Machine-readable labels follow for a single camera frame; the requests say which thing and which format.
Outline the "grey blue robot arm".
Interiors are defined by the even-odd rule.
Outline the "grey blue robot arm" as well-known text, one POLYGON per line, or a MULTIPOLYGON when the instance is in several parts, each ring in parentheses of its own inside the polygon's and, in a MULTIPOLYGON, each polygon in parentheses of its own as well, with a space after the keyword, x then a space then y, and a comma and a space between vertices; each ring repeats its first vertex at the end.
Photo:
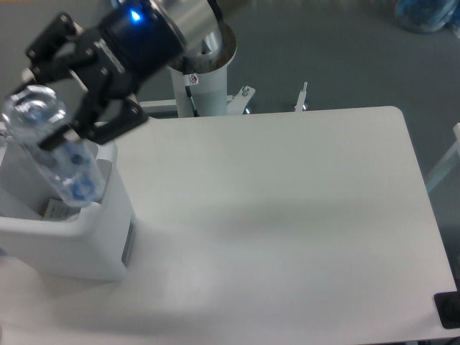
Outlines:
POLYGON ((85 94, 73 117, 38 142, 59 147, 68 132, 106 144, 143 125, 140 86, 174 59, 198 46, 246 1, 123 1, 88 29, 58 13, 25 55, 30 77, 18 87, 76 79, 85 94))

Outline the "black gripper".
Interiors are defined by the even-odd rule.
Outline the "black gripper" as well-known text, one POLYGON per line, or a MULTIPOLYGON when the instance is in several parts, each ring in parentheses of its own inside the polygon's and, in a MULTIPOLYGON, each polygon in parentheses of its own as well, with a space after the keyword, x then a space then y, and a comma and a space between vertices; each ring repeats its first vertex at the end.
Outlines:
POLYGON ((60 12, 26 48, 29 67, 12 93, 76 79, 88 95, 76 114, 38 146, 54 150, 79 139, 106 144, 148 120, 133 93, 184 50, 184 36, 156 1, 125 1, 86 29, 60 12), (104 78, 109 80, 105 89, 104 78), (119 107, 107 117, 109 99, 119 107))

